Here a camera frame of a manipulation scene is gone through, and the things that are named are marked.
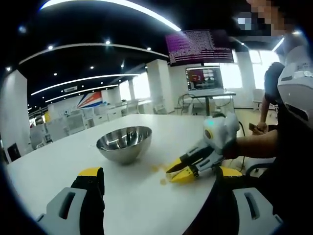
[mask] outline laptop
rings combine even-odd
[[[186,81],[190,95],[208,96],[225,92],[220,66],[187,68]]]

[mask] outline monitor screen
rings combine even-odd
[[[166,36],[171,66],[234,63],[225,30],[190,30]]]
[[[186,69],[188,90],[223,88],[220,66]]]

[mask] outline black ceiling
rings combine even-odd
[[[182,30],[225,29],[229,36],[269,35],[269,25],[251,14],[246,0],[132,0],[162,15]],[[44,107],[44,100],[61,95],[60,90],[73,86],[64,85],[30,96],[42,88],[78,78],[125,73],[154,59],[165,59],[148,52],[117,47],[71,47],[34,57],[21,65],[19,61],[39,51],[77,43],[111,43],[139,47],[151,47],[153,51],[167,54],[165,36],[173,29],[160,21],[134,9],[103,1],[70,1],[43,10],[36,4],[19,3],[18,17],[9,33],[4,54],[6,66],[18,69],[28,80],[28,101],[32,106]],[[241,30],[235,19],[252,17],[252,30]],[[26,33],[18,31],[23,25]],[[268,43],[250,42],[250,47],[273,47],[277,40]],[[237,50],[243,49],[237,42],[231,43]],[[112,83],[113,78],[94,79],[75,83],[84,89]]]

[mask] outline metal bowl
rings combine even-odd
[[[152,130],[145,126],[126,127],[112,131],[97,141],[97,148],[107,159],[130,164],[147,151]]]

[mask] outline phone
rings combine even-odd
[[[253,131],[255,129],[256,125],[249,123],[249,130]]]

